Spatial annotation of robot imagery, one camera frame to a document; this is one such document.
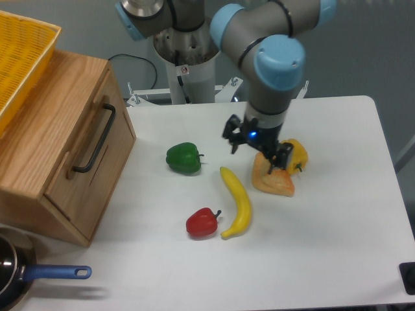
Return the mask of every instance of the wooden cabinet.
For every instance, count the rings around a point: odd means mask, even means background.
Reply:
[[[135,139],[110,63],[55,51],[0,138],[0,222],[88,246]]]

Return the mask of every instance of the pan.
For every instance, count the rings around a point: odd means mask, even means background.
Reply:
[[[89,266],[36,264],[32,242],[22,233],[0,228],[0,310],[10,310],[35,279],[88,279]]]

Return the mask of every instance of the blue pan handle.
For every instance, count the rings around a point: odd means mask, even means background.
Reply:
[[[22,279],[30,282],[35,279],[73,279],[85,280],[92,274],[89,266],[59,266],[52,264],[34,264],[25,266]]]

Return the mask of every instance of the bread roll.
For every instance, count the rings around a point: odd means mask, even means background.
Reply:
[[[269,161],[265,159],[262,152],[258,152],[252,168],[252,185],[265,193],[293,196],[294,184],[288,172],[275,168],[271,174],[268,174],[269,168]]]

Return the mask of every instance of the yellow basket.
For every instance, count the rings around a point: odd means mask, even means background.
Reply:
[[[60,31],[0,11],[0,137],[46,69]]]

